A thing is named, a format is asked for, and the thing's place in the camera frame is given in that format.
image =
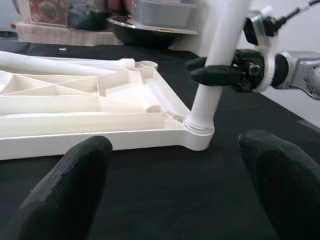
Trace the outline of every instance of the white wall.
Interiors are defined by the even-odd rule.
[[[180,40],[175,49],[192,51],[199,56],[206,56],[216,23],[223,14],[224,0],[199,0],[201,14],[199,36],[188,36]],[[305,0],[253,0],[252,6],[268,4],[274,8],[276,17],[288,14],[297,6],[305,4]],[[278,51],[299,50],[320,53],[320,5],[302,15],[293,18],[280,31]],[[251,48],[242,34],[238,48]],[[275,90],[269,88],[263,93],[268,98],[286,107],[295,114],[320,127],[320,101],[308,97],[299,90]]]
[[[12,0],[0,0],[0,31],[13,31],[10,23],[19,18]]]

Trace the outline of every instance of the white cylindrical rod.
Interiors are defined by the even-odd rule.
[[[116,71],[0,51],[0,70],[21,74],[99,76]]]
[[[252,0],[226,0],[225,9],[216,28],[206,66],[231,65],[244,28]],[[222,86],[199,85],[192,111],[184,125],[197,134],[213,134],[214,115],[222,92]]]

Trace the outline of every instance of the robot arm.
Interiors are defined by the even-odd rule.
[[[192,79],[206,86],[232,86],[242,93],[263,92],[269,86],[300,89],[311,98],[320,100],[320,53],[284,51],[277,54],[275,51],[278,30],[293,13],[276,20],[269,6],[250,11],[244,33],[247,41],[255,45],[255,50],[236,50],[232,66],[205,67],[205,58],[193,60],[187,64]]]

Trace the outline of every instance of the black table surface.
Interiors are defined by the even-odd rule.
[[[197,84],[184,66],[197,57],[191,52],[67,46],[67,53],[61,54],[61,47],[0,41],[0,51],[33,56],[157,62],[163,78],[187,107],[192,106]],[[223,93],[214,122],[216,133],[202,152],[181,146],[114,152],[89,239],[277,240],[241,160],[238,136],[265,130],[297,144],[317,161],[320,130],[261,94],[230,88]],[[0,231],[60,158],[0,162]]]

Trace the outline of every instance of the plastic container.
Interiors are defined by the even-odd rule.
[[[196,0],[133,0],[130,23],[161,29],[197,30]]]

